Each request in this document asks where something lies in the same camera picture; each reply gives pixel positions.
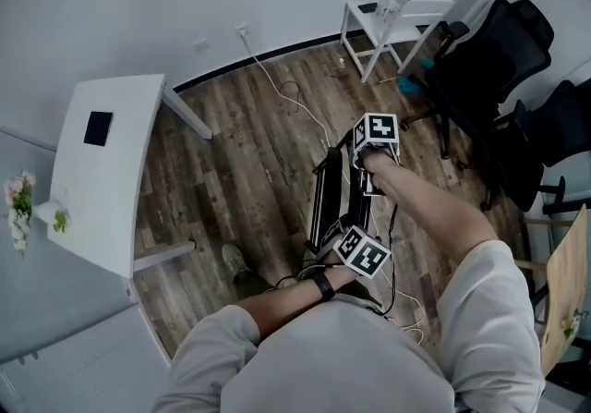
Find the power outlet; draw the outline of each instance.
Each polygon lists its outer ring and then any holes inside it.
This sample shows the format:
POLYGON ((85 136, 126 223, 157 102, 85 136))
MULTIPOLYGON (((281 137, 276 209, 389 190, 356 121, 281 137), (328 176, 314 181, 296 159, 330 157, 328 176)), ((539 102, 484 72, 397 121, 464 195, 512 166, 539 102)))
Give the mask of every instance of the power outlet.
POLYGON ((202 38, 193 43, 193 46, 198 52, 205 52, 210 48, 210 42, 206 38, 202 38))
POLYGON ((246 37, 250 34, 250 27, 248 26, 248 24, 242 24, 238 27, 234 27, 234 30, 241 37, 246 37))

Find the black and white marker cube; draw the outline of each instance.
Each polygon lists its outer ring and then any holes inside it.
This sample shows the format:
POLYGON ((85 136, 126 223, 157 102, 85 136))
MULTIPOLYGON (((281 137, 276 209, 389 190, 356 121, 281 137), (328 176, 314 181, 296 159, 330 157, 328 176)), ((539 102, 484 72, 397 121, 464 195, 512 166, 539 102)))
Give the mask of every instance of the black and white marker cube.
POLYGON ((389 146, 399 155, 398 122, 395 114, 365 113, 353 128, 353 152, 366 145, 389 146))
POLYGON ((355 225, 333 249, 347 267, 367 278, 373 278, 391 254, 381 243, 355 225))

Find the black wristwatch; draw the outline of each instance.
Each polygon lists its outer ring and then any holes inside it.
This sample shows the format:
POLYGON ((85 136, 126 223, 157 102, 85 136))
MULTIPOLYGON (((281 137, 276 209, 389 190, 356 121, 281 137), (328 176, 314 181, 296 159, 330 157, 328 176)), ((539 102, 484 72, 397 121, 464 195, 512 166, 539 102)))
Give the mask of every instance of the black wristwatch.
POLYGON ((331 282, 326 277, 324 272, 316 272, 312 275, 312 280, 316 282, 320 293, 322 294, 322 301, 328 301, 332 297, 334 297, 334 290, 332 289, 331 282))

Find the sneaker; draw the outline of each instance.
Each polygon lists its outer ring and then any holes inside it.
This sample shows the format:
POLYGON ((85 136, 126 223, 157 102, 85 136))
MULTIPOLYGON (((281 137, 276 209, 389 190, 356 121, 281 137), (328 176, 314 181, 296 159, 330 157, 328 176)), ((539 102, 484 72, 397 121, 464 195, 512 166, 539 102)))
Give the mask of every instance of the sneaker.
POLYGON ((222 257, 228 270, 230 270, 233 276, 238 275, 240 272, 250 271, 247 264, 244 262, 242 252, 237 246, 225 244, 222 247, 222 257))

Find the white desk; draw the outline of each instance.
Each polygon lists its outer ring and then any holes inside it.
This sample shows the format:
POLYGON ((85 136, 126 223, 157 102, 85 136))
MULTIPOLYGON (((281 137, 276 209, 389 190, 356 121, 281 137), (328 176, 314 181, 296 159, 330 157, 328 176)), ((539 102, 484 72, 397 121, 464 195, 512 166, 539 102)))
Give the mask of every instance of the white desk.
POLYGON ((66 208, 71 221, 64 234, 47 225, 47 236, 127 278, 195 248, 188 241, 134 257, 139 186, 161 101, 211 139, 211 130, 166 86, 164 75, 97 79, 76 85, 55 156, 50 199, 66 208), (92 111, 113 113, 104 147, 84 143, 92 111))

